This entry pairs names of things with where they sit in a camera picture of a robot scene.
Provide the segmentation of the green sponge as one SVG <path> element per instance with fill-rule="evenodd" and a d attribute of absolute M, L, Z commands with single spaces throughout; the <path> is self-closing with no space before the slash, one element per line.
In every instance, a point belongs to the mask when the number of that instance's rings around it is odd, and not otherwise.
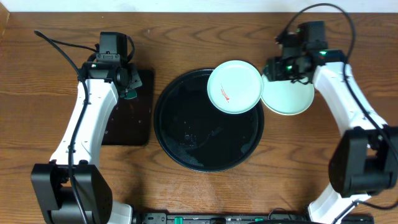
<path fill-rule="evenodd" d="M 125 100 L 131 100 L 137 97 L 137 92 L 136 90 L 128 90 L 127 92 L 125 92 L 123 94 L 123 96 L 121 98 L 125 99 Z"/>

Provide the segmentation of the light green plate with stain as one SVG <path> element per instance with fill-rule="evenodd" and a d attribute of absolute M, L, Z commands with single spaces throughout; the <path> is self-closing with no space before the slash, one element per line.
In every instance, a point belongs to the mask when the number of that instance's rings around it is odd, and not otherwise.
<path fill-rule="evenodd" d="M 210 101 L 218 110 L 241 114 L 257 105 L 263 88 L 257 68 L 242 60 L 230 60 L 211 72 L 206 89 Z"/>

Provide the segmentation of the yellow plate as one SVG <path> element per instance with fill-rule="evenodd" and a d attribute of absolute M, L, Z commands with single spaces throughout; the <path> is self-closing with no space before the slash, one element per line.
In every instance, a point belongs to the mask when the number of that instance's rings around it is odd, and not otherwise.
<path fill-rule="evenodd" d="M 270 107 L 264 100 L 261 100 L 261 102 L 262 102 L 263 105 L 265 105 L 272 112 L 280 114 L 280 115 L 284 115 L 284 116 L 294 116 L 294 115 L 303 113 L 312 104 L 311 101 L 306 101 L 302 108 L 299 108 L 299 107 L 296 106 L 296 107 L 294 107 L 292 109 L 292 111 L 278 111 L 278 110 L 275 110 L 274 108 Z"/>

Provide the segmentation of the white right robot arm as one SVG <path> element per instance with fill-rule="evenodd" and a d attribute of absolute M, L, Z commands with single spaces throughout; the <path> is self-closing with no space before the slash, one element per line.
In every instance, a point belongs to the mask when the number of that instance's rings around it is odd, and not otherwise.
<path fill-rule="evenodd" d="M 340 223 L 354 207 L 397 183 L 397 128 L 389 126 L 363 95 L 348 55 L 328 47 L 322 31 L 282 32 L 282 55 L 263 70 L 262 101 L 272 111 L 295 115 L 321 93 L 341 140 L 329 165 L 329 184 L 307 207 L 313 223 Z"/>

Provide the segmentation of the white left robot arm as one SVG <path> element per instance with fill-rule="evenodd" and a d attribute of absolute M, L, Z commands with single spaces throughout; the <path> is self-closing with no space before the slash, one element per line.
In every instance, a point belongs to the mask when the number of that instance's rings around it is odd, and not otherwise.
<path fill-rule="evenodd" d="M 98 170 L 101 144 L 119 95 L 131 83 L 130 57 L 98 53 L 78 71 L 78 94 L 67 130 L 31 181 L 46 223 L 132 223 L 133 207 L 113 200 Z"/>

